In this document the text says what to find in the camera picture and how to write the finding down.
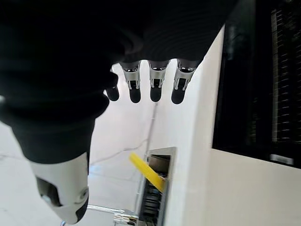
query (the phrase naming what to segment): white wall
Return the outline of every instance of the white wall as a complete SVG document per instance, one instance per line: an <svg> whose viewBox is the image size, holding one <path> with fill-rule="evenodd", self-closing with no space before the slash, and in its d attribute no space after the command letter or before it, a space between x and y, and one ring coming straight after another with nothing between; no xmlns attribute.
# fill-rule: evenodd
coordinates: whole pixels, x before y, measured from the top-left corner
<svg viewBox="0 0 301 226"><path fill-rule="evenodd" d="M184 102L158 106L151 148L178 148L165 225L300 226L300 169L211 148L222 41L223 30Z"/></svg>

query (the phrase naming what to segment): black robotic finger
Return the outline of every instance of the black robotic finger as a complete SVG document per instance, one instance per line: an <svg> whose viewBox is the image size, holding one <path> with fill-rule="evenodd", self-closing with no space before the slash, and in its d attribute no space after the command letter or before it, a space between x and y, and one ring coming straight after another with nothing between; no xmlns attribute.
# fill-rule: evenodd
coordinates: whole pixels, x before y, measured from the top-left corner
<svg viewBox="0 0 301 226"><path fill-rule="evenodd" d="M153 102L158 102L161 99L161 92L162 92L162 88L159 88L158 86L155 86L154 88L151 87L150 99Z"/></svg>
<svg viewBox="0 0 301 226"><path fill-rule="evenodd" d="M117 101L119 99L119 91L117 86L112 88L107 88L106 91L107 91L108 98L111 101Z"/></svg>
<svg viewBox="0 0 301 226"><path fill-rule="evenodd" d="M188 83L201 61L189 61L178 59L177 69L174 75L174 88L171 100L174 104L182 103Z"/></svg>
<svg viewBox="0 0 301 226"><path fill-rule="evenodd" d="M120 63L129 88L130 99L133 103L141 100L140 93L140 61Z"/></svg>
<svg viewBox="0 0 301 226"><path fill-rule="evenodd" d="M138 103L141 100L140 89L130 89L130 98L133 103Z"/></svg>
<svg viewBox="0 0 301 226"><path fill-rule="evenodd" d="M149 61L150 65L150 99L157 102L161 99L162 85L169 61Z"/></svg>
<svg viewBox="0 0 301 226"><path fill-rule="evenodd" d="M173 92L171 94L171 100L174 104L178 105L182 103L185 96L185 90L183 90L185 85L185 79L180 79L178 89L173 89Z"/></svg>

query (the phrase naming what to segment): yellow object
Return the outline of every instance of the yellow object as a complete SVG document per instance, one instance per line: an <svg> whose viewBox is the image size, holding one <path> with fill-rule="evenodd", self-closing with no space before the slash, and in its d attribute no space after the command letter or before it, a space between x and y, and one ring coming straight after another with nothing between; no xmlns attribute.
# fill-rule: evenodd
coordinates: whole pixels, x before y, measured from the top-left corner
<svg viewBox="0 0 301 226"><path fill-rule="evenodd" d="M135 153L130 154L131 162L160 192L164 190L165 181L145 161Z"/></svg>

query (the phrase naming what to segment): robotic hand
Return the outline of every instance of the robotic hand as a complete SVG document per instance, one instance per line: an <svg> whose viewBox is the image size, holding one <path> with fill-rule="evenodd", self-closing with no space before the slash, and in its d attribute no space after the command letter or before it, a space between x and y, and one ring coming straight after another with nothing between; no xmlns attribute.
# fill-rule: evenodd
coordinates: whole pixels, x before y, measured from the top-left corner
<svg viewBox="0 0 301 226"><path fill-rule="evenodd" d="M87 209L95 118L108 97L119 97L111 66L122 65L137 103L140 61L149 60L157 102L168 62L178 58L172 101L181 103L236 1L1 1L0 120L12 127L41 198L61 219L76 224Z"/></svg>

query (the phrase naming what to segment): metal slot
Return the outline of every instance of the metal slot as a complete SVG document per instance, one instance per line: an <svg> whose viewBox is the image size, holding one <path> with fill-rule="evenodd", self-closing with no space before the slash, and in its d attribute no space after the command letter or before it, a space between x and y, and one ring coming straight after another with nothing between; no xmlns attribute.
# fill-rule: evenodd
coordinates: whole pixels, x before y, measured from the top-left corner
<svg viewBox="0 0 301 226"><path fill-rule="evenodd" d="M149 166L166 179L163 193L149 181L145 181L141 201L139 226L163 226L168 201L168 190L172 182L175 148L151 150L148 155Z"/></svg>

